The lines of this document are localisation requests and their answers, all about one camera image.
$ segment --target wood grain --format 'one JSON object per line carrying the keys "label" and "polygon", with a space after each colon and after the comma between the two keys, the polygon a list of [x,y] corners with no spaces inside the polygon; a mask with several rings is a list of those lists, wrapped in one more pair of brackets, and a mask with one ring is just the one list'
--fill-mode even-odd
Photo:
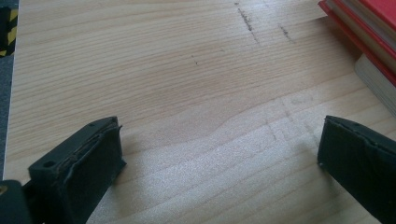
{"label": "wood grain", "polygon": [[326,115],[396,139],[313,0],[21,0],[6,178],[116,115],[89,223],[376,223],[316,165]]}

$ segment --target dark scuff mark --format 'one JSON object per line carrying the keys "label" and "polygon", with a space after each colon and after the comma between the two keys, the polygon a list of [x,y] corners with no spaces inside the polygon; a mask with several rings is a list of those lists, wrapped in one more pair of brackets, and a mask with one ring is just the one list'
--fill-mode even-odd
{"label": "dark scuff mark", "polygon": [[251,32],[253,30],[253,28],[251,27],[250,19],[245,14],[245,12],[241,10],[241,8],[238,8],[238,12],[239,12],[239,14],[241,14],[242,19],[244,19],[244,22],[247,25],[247,29]]}
{"label": "dark scuff mark", "polygon": [[283,27],[280,23],[277,26],[282,30],[283,36],[285,36],[289,40],[290,43],[293,43],[293,44],[296,43],[293,39],[291,39],[291,37],[289,36],[289,32],[285,29],[285,27]]}
{"label": "dark scuff mark", "polygon": [[264,3],[264,5],[265,5],[266,7],[270,7],[266,1],[262,0],[262,2]]}
{"label": "dark scuff mark", "polygon": [[[192,58],[194,58],[194,56],[193,56],[193,55],[191,55],[191,57],[192,57]],[[194,62],[195,62],[195,65],[197,65],[197,66],[198,66],[198,62],[197,62],[197,61],[195,61],[195,59],[194,59]]]}
{"label": "dark scuff mark", "polygon": [[238,12],[239,12],[239,14],[241,15],[242,19],[244,20],[245,25],[247,26],[247,29],[248,29],[248,30],[250,31],[250,33],[253,35],[253,38],[254,38],[254,40],[256,41],[256,43],[260,45],[259,40],[257,39],[256,35],[254,35],[254,33],[253,33],[253,27],[252,27],[251,24],[250,24],[250,22],[251,22],[250,18],[246,15],[246,13],[245,13],[243,10],[241,10],[241,8],[239,7],[239,3],[234,3],[234,4],[235,4],[236,6],[238,6]]}

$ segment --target hazard stripe tape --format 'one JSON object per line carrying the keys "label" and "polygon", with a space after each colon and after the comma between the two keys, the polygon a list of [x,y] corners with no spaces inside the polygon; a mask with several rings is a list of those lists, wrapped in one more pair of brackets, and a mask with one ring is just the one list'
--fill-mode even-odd
{"label": "hazard stripe tape", "polygon": [[14,53],[17,38],[18,10],[0,8],[0,57]]}

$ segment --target wooden tabletop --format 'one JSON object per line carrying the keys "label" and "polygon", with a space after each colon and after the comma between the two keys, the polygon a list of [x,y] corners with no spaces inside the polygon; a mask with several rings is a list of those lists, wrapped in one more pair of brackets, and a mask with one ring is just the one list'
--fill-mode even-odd
{"label": "wooden tabletop", "polygon": [[118,116],[89,223],[376,223],[317,166],[326,115],[396,139],[318,0],[21,0],[6,178]]}

